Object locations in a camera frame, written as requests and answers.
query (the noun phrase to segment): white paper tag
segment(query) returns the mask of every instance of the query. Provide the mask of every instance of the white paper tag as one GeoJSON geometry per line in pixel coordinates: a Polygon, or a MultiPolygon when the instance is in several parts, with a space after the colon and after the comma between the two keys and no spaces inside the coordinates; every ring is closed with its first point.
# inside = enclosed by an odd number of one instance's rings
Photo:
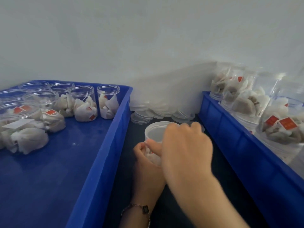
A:
{"type": "Polygon", "coordinates": [[[9,129],[17,129],[21,126],[24,126],[25,124],[33,121],[34,119],[19,119],[18,121],[9,123],[5,126],[2,126],[3,128],[9,128],[9,129]]]}

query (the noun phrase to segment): person's left hand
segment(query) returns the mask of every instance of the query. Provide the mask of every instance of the person's left hand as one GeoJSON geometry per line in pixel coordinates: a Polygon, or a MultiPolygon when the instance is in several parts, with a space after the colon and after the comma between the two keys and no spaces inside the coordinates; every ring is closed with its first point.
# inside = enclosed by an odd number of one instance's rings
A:
{"type": "Polygon", "coordinates": [[[137,161],[134,168],[131,203],[148,205],[150,212],[152,212],[166,184],[162,168],[145,157],[146,146],[144,142],[138,143],[133,151],[137,161]]]}

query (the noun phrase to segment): pile of lids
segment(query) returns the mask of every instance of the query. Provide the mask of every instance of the pile of lids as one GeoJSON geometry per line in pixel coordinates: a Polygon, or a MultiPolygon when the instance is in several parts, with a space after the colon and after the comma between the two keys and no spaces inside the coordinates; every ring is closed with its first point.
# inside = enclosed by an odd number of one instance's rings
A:
{"type": "Polygon", "coordinates": [[[173,107],[165,102],[130,101],[130,110],[134,111],[131,121],[135,124],[147,124],[153,118],[163,119],[171,117],[174,121],[188,123],[194,119],[195,114],[182,107],[173,107]]]}

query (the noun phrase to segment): person's right hand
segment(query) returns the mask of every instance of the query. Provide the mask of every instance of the person's right hand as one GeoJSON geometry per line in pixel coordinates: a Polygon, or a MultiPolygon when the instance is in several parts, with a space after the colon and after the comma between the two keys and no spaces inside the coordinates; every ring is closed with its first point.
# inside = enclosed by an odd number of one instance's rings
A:
{"type": "Polygon", "coordinates": [[[151,139],[145,143],[162,158],[165,179],[181,206],[195,200],[196,194],[215,180],[211,172],[212,142],[202,133],[198,122],[193,122],[191,127],[171,123],[162,144],[151,139]]]}

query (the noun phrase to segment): bracelet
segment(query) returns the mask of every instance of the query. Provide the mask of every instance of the bracelet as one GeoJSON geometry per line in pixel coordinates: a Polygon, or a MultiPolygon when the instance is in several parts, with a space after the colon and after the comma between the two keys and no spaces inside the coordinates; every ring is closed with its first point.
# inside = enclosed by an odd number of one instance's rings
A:
{"type": "Polygon", "coordinates": [[[123,215],[123,213],[126,211],[126,210],[128,210],[128,209],[130,209],[130,208],[132,208],[132,207],[134,207],[134,206],[138,206],[138,207],[140,207],[141,209],[142,209],[142,211],[143,211],[143,215],[148,215],[149,216],[149,222],[148,222],[148,227],[147,228],[149,228],[150,227],[150,223],[151,223],[151,220],[150,220],[150,211],[149,211],[149,207],[148,206],[141,206],[141,205],[137,205],[137,204],[129,204],[126,208],[124,208],[123,209],[123,211],[121,212],[121,215],[120,215],[120,217],[122,217],[122,215],[123,215]]]}

